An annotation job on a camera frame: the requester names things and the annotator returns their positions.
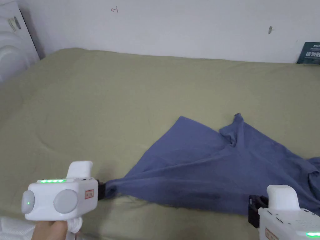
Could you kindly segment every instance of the wall mark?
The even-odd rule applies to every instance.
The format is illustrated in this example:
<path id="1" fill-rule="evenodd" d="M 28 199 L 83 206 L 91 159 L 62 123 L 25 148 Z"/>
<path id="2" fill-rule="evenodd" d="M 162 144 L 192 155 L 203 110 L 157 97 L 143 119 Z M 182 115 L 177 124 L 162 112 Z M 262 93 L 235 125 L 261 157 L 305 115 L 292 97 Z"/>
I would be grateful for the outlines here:
<path id="1" fill-rule="evenodd" d="M 118 13 L 118 7 L 116 6 L 115 9 L 111 8 L 111 11 L 114 11 L 114 10 L 117 10 L 117 13 Z"/>

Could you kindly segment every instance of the blue cloth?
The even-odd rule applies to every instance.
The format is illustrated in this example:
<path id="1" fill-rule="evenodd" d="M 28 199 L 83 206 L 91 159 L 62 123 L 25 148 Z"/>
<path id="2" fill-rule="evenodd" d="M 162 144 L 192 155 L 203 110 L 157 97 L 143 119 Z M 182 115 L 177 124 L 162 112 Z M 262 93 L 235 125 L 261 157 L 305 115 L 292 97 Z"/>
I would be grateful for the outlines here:
<path id="1" fill-rule="evenodd" d="M 180 117 L 128 174 L 106 184 L 117 193 L 158 204 L 246 215 L 249 195 L 267 196 L 270 184 L 286 184 L 300 207 L 320 214 L 320 157 L 304 160 L 237 114 L 212 130 Z"/>

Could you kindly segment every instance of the sticker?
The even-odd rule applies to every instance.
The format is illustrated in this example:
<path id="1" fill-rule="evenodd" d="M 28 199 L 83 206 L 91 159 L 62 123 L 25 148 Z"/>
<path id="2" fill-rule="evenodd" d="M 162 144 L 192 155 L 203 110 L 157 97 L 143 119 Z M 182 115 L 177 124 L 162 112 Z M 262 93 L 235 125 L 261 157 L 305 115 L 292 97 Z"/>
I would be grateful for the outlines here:
<path id="1" fill-rule="evenodd" d="M 94 190 L 85 191 L 84 199 L 92 198 L 94 196 Z"/>
<path id="2" fill-rule="evenodd" d="M 279 240 L 279 238 L 277 238 L 272 232 L 270 232 L 268 228 L 266 228 L 266 237 L 269 240 Z"/>
<path id="3" fill-rule="evenodd" d="M 21 29 L 21 26 L 16 17 L 9 18 L 8 23 L 14 32 L 16 32 L 18 29 Z"/>

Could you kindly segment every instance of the green led light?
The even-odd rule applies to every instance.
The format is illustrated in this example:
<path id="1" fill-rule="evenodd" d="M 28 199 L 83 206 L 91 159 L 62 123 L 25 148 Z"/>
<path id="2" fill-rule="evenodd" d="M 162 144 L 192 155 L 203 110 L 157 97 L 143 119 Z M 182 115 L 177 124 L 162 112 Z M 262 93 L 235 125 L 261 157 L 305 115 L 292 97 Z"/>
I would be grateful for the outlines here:
<path id="1" fill-rule="evenodd" d="M 41 180 L 40 183 L 61 183 L 66 182 L 66 179 L 49 179 L 49 180 Z"/>
<path id="2" fill-rule="evenodd" d="M 309 237 L 320 237 L 320 232 L 316 232 L 316 233 L 306 233 L 307 236 Z"/>

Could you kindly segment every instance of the hand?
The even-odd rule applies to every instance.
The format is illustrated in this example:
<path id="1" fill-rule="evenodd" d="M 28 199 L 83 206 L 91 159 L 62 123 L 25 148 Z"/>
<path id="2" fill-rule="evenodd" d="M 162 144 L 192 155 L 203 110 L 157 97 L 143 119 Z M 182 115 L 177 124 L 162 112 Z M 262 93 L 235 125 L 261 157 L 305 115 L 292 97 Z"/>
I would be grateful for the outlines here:
<path id="1" fill-rule="evenodd" d="M 37 222 L 31 240 L 66 240 L 67 230 L 66 221 Z"/>

